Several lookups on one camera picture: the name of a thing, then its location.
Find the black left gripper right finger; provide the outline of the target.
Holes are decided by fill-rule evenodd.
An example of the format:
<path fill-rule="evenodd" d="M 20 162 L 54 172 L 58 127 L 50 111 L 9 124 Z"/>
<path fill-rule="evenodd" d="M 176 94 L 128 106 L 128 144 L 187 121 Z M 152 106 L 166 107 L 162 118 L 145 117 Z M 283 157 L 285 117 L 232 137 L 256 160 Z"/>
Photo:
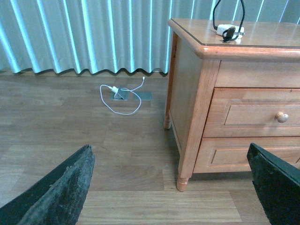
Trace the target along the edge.
<path fill-rule="evenodd" d="M 300 170 L 251 143 L 247 159 L 253 185 L 272 225 L 300 223 Z"/>

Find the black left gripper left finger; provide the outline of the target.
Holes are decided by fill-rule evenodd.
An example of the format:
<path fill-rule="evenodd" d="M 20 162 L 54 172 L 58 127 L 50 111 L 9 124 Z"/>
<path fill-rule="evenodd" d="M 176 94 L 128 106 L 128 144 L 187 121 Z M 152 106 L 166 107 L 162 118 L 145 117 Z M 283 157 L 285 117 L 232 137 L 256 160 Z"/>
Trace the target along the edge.
<path fill-rule="evenodd" d="M 2 225 L 75 225 L 83 209 L 95 163 L 85 145 L 0 209 Z"/>

